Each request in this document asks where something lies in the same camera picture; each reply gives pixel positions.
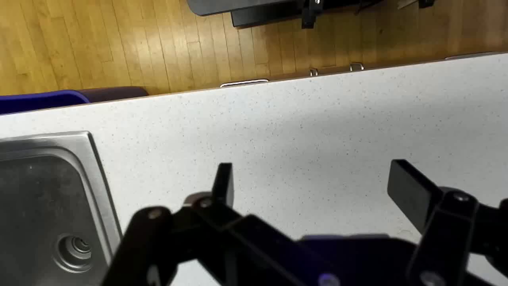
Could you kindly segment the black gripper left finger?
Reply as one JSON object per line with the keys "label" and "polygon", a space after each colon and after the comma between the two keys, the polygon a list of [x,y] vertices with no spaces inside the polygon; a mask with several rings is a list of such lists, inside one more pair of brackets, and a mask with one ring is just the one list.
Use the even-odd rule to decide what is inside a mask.
{"label": "black gripper left finger", "polygon": [[215,205],[233,205],[233,164],[222,163],[217,166],[214,182],[209,191],[190,194],[184,199],[185,207],[209,209]]}

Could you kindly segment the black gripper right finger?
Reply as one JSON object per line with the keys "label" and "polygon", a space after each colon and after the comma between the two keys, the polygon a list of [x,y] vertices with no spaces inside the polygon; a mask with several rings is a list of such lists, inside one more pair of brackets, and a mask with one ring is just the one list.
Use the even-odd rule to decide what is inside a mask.
{"label": "black gripper right finger", "polygon": [[508,245],[508,223],[499,209],[482,205],[460,190],[436,186],[404,159],[390,163],[387,194],[420,236],[438,205],[446,202],[449,217],[471,220],[473,250],[504,250]]}

